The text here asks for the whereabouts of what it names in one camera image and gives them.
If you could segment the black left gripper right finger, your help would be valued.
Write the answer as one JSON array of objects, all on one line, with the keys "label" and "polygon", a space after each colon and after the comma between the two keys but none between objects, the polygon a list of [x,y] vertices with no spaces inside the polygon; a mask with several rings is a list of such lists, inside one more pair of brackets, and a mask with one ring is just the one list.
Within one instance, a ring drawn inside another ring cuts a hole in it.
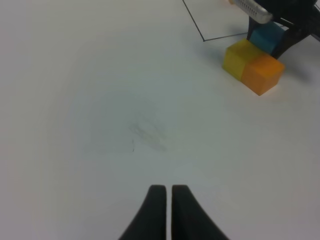
[{"label": "black left gripper right finger", "polygon": [[187,185],[173,185],[171,196],[173,240],[227,240],[206,214]]}]

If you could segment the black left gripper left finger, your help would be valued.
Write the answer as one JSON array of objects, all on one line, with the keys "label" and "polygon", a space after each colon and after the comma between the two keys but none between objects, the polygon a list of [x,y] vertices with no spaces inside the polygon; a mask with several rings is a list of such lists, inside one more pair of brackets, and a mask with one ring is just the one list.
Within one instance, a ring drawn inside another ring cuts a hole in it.
[{"label": "black left gripper left finger", "polygon": [[164,185],[151,185],[137,214],[121,240],[165,240],[167,230],[167,191]]}]

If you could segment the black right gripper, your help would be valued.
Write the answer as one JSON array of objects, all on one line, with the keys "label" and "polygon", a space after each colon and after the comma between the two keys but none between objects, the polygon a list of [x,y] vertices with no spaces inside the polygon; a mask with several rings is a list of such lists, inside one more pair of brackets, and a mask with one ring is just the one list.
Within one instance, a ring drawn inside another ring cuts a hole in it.
[{"label": "black right gripper", "polygon": [[[256,3],[272,14],[273,22],[287,27],[272,51],[273,58],[278,59],[309,36],[320,39],[320,10],[315,0],[257,0]],[[248,41],[257,27],[258,23],[249,17]]]}]

